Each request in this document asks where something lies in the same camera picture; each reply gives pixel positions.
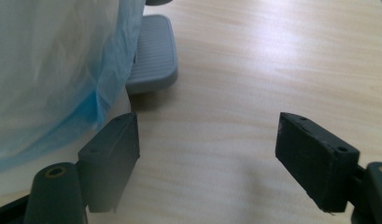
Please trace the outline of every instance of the wooden table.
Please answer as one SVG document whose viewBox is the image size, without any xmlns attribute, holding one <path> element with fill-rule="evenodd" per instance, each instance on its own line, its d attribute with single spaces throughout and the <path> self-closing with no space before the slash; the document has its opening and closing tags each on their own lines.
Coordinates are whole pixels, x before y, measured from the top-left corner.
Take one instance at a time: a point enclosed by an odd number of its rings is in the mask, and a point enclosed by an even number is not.
<svg viewBox="0 0 382 224">
<path fill-rule="evenodd" d="M 130 98 L 141 158 L 117 214 L 90 223 L 350 223 L 351 204 L 324 214 L 276 159 L 277 124 L 305 116 L 360 165 L 382 161 L 382 2 L 176 0 L 146 13 L 172 21 L 178 81 Z"/>
</svg>

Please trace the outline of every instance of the gray plastic base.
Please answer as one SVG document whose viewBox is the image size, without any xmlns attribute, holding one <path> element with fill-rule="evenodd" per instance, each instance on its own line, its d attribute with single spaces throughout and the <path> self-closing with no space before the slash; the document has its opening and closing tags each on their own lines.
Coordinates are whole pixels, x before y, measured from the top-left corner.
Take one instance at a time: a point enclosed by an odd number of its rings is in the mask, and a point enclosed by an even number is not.
<svg viewBox="0 0 382 224">
<path fill-rule="evenodd" d="M 161 15 L 146 16 L 126 90 L 129 94 L 158 91 L 176 80 L 177 50 L 170 20 Z"/>
</svg>

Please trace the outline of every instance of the light wood surface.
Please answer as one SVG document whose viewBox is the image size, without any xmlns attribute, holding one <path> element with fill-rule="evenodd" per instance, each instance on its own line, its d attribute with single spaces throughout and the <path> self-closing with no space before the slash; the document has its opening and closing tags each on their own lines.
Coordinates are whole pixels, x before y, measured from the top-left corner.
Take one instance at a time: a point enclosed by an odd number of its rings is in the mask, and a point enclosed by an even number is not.
<svg viewBox="0 0 382 224">
<path fill-rule="evenodd" d="M 350 223 L 275 157 L 279 113 L 382 161 L 382 3 L 176 0 L 177 83 L 133 96 L 141 158 L 117 214 L 90 223 Z M 0 196 L 0 203 L 19 197 Z"/>
</svg>

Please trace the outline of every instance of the translucent plastic bag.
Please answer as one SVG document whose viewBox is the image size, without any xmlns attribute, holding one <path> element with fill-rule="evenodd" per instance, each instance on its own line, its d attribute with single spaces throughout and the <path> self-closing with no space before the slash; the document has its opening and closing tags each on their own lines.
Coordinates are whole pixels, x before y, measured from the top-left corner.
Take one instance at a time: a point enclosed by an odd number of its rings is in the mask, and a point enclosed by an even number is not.
<svg viewBox="0 0 382 224">
<path fill-rule="evenodd" d="M 104 121 L 130 75 L 144 4 L 0 0 L 0 170 Z"/>
</svg>

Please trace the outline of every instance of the white plastic bag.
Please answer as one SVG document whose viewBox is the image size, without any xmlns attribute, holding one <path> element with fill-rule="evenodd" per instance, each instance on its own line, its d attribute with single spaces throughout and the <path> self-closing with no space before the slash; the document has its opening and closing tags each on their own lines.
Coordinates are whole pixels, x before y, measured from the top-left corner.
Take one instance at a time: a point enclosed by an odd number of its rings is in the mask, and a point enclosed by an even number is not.
<svg viewBox="0 0 382 224">
<path fill-rule="evenodd" d="M 144 4 L 0 0 L 0 170 L 103 122 L 130 75 Z"/>
</svg>

